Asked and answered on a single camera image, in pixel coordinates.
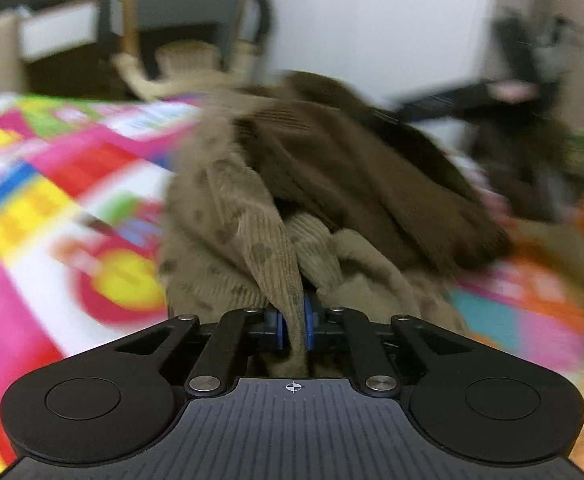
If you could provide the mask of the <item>olive polka dot corduroy garment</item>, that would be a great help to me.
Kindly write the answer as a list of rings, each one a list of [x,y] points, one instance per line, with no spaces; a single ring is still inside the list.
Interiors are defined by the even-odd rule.
[[[358,232],[330,232],[307,212],[282,219],[234,130],[237,118],[265,103],[231,90],[207,94],[200,122],[178,148],[158,252],[171,313],[214,323],[231,310],[274,306],[291,341],[285,358],[267,361],[275,376],[308,374],[305,283],[324,306],[354,308],[373,322],[409,314],[468,335],[444,278],[401,272]]]

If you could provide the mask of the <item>dark brown knit sweater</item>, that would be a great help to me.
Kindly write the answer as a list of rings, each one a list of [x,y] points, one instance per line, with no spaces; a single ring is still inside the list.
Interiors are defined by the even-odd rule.
[[[399,269],[476,270],[512,247],[470,182],[419,129],[424,120],[475,127],[468,151],[520,217],[556,220],[557,185],[584,192],[584,130],[552,117],[541,92],[510,103],[480,82],[383,110],[338,80],[293,72],[241,94],[254,107],[233,123],[237,142],[280,214],[307,212],[331,231],[353,230]]]

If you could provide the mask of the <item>colourful cartoon play mat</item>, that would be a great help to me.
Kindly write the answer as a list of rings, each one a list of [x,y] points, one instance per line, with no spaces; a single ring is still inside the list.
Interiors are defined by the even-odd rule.
[[[0,399],[15,379],[164,320],[155,276],[170,155],[189,100],[0,94]],[[584,395],[584,291],[527,245],[453,292],[475,340]],[[584,467],[584,430],[576,444]],[[0,424],[0,474],[14,453]]]

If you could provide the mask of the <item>beige mesh office chair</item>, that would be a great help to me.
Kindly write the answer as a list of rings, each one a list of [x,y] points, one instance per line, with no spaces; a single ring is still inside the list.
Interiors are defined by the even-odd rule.
[[[97,44],[154,101],[252,82],[271,22],[269,0],[99,0]]]

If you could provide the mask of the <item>white desk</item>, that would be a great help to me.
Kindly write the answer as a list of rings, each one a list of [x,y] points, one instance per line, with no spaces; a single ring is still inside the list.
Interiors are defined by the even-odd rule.
[[[123,36],[123,5],[111,0],[106,8],[94,0],[77,0],[33,11],[16,9],[19,18],[19,50],[22,61],[30,63],[51,55],[92,46],[109,56],[120,50]]]

